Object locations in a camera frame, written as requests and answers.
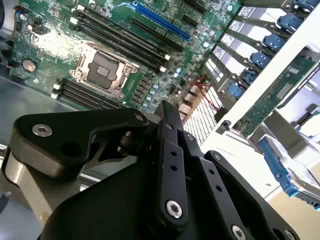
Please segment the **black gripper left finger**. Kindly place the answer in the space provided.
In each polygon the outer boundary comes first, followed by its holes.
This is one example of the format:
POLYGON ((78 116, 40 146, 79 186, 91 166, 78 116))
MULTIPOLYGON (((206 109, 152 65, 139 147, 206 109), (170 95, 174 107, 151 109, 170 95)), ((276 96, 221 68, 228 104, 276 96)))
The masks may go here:
POLYGON ((9 179, 38 217, 64 201, 140 162, 158 169, 159 198, 169 214, 182 217, 184 191, 175 201, 169 184, 185 178, 183 132, 178 109, 162 102, 152 122, 134 108, 30 114, 13 124, 9 142, 9 179))

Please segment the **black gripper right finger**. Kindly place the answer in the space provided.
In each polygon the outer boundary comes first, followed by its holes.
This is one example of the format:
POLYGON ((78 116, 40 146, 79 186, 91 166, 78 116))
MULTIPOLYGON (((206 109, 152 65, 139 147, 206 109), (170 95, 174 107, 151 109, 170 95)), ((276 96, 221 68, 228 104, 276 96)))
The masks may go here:
POLYGON ((179 131, 186 167, 195 181, 195 206, 215 240, 298 240, 297 232, 217 151, 203 153, 195 139, 179 131))

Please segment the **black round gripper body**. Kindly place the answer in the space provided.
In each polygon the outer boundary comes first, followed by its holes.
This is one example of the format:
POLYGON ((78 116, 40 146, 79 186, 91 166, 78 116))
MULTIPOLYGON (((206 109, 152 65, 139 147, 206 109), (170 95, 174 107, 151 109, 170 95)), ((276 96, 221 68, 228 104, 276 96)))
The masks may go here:
POLYGON ((200 158, 184 160, 187 176, 165 192, 185 192, 182 216, 160 199, 155 163, 135 163, 64 201, 49 217, 43 240, 223 240, 225 224, 209 194, 200 158))

